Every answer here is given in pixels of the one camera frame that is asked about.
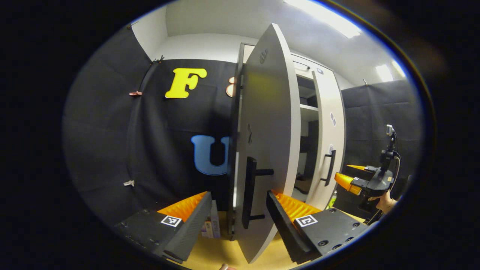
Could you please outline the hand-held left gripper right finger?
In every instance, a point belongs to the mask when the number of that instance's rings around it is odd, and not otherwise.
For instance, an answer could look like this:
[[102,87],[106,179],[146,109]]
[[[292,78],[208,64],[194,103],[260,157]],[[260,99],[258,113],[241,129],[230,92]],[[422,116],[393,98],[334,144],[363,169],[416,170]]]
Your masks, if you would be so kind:
[[319,210],[273,190],[266,193],[266,207],[290,259],[297,264],[344,248],[368,228],[337,208]]

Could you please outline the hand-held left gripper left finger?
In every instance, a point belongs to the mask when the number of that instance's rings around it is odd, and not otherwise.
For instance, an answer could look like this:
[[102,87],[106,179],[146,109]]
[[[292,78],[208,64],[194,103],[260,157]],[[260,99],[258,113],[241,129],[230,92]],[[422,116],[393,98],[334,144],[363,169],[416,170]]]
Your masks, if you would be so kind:
[[161,210],[144,209],[117,223],[115,231],[154,257],[185,262],[212,208],[205,191]]

